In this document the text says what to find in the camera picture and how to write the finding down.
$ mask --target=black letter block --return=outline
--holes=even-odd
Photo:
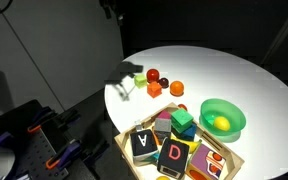
[[[134,165],[143,166],[156,161],[153,155],[158,153],[158,149],[150,129],[132,133],[130,138]]]
[[[157,163],[157,170],[175,179],[185,174],[189,146],[169,138],[165,138]]]

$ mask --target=green bowl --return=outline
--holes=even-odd
[[[224,116],[230,123],[230,129],[223,131],[213,126],[218,116]],[[208,99],[201,105],[200,124],[216,136],[230,136],[241,131],[246,125],[243,112],[234,104],[222,99]]]

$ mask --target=table surface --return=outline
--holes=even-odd
[[[183,103],[198,120],[203,101],[227,100],[238,106],[247,124],[240,138],[225,143],[245,160],[236,179],[271,179],[288,172],[288,87],[263,68],[239,57],[200,47],[166,46],[145,50],[124,61],[143,65],[143,74],[156,68],[170,83],[180,80],[184,95],[174,97],[169,88],[151,98],[131,77],[122,85],[105,86],[105,103],[116,128],[123,132],[166,106]]]

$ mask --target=wooden box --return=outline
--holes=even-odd
[[[176,110],[178,110],[178,106],[174,103],[170,103],[166,107],[158,110],[153,115],[147,117],[146,119],[141,121],[141,125],[143,129],[151,129],[154,125],[154,120],[158,116],[160,112],[163,110],[168,111],[169,113],[172,113]],[[235,154],[232,150],[230,150],[227,146],[225,146],[222,142],[215,139],[205,128],[203,128],[199,123],[197,123],[195,120],[193,121],[197,125],[197,131],[195,136],[195,141],[198,141],[199,139],[202,139],[203,144],[207,145],[209,148],[223,156],[226,160],[226,163],[223,167],[220,180],[230,180],[233,179],[234,176],[238,173],[241,166],[244,163],[244,160],[239,157],[237,154]],[[158,178],[159,176],[165,176],[164,174],[161,174],[157,171],[157,167],[155,164],[149,164],[145,166],[135,166],[133,164],[133,158],[132,158],[132,149],[131,149],[131,143],[130,143],[130,134],[136,132],[135,123],[134,126],[129,128],[128,130],[122,132],[121,134],[115,136],[115,141],[117,142],[117,145],[119,146],[122,155],[126,162],[128,163],[130,169],[132,170],[134,176],[137,179],[140,180],[154,180]],[[185,175],[183,177],[185,180],[191,179],[188,175]]]

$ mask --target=pink block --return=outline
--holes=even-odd
[[[160,118],[160,119],[171,119],[171,114],[164,110],[157,116],[157,118]]]

